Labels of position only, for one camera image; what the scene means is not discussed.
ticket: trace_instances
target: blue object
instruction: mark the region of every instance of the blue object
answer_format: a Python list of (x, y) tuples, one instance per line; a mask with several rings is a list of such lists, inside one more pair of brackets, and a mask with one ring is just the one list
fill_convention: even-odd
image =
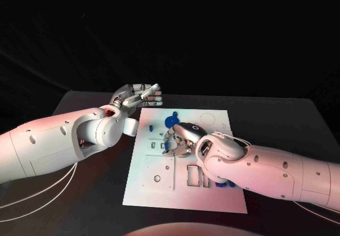
[(214, 183), (216, 184), (216, 187), (224, 187), (226, 186), (226, 183)]
[(177, 112), (172, 112), (171, 116), (165, 118), (165, 127), (168, 129), (174, 124), (178, 124)]

